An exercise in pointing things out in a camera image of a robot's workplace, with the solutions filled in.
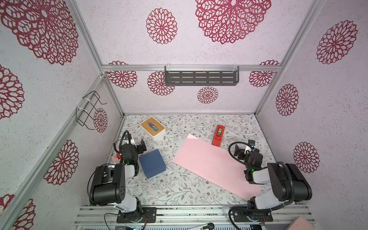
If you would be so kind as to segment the dark blue gift box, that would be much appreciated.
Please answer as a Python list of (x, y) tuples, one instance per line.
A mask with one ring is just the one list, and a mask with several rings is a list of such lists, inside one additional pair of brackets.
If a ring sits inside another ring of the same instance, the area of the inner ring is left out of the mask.
[(148, 179), (166, 171), (166, 164), (158, 149), (140, 156), (139, 160)]

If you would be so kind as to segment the pink wrapping paper sheet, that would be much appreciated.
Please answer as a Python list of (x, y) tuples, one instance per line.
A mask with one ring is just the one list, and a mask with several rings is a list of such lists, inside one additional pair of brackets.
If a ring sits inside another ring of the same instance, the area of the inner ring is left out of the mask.
[(189, 134), (173, 163), (245, 200), (260, 194), (260, 185), (245, 179), (245, 166), (228, 151)]

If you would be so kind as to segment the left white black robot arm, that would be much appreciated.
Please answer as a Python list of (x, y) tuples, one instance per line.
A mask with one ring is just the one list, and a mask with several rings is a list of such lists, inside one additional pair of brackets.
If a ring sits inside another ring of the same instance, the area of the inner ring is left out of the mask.
[(123, 220), (147, 222), (141, 202), (127, 194), (126, 180), (139, 173), (138, 156), (147, 150), (144, 140), (135, 145), (130, 140), (120, 139), (113, 144), (120, 155), (117, 164), (103, 164), (96, 167), (87, 185), (87, 195), (91, 205), (112, 206), (119, 210)]

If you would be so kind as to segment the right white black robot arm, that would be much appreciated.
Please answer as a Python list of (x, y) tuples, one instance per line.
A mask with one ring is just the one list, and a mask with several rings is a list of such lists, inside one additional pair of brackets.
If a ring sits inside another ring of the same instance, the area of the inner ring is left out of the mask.
[(268, 163), (262, 167), (263, 155), (251, 142), (236, 141), (228, 146), (230, 156), (246, 167), (245, 179), (251, 185), (271, 185), (271, 190), (254, 196), (245, 206), (229, 209), (228, 217), (236, 228), (236, 218), (265, 224), (272, 221), (272, 211), (282, 209), (294, 202), (312, 198), (312, 189), (297, 165), (292, 163)]

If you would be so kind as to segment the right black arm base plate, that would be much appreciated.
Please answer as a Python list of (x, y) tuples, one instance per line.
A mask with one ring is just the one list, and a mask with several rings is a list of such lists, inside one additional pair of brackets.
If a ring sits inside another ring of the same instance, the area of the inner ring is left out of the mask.
[(231, 214), (235, 222), (271, 222), (273, 217), (269, 209), (249, 209), (233, 207)]

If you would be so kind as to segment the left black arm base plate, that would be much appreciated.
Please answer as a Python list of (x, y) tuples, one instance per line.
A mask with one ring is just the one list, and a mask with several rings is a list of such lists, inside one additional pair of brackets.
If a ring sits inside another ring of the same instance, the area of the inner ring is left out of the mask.
[(130, 213), (122, 213), (119, 211), (117, 223), (119, 224), (133, 224), (133, 223), (155, 223), (157, 216), (157, 208), (143, 207)]

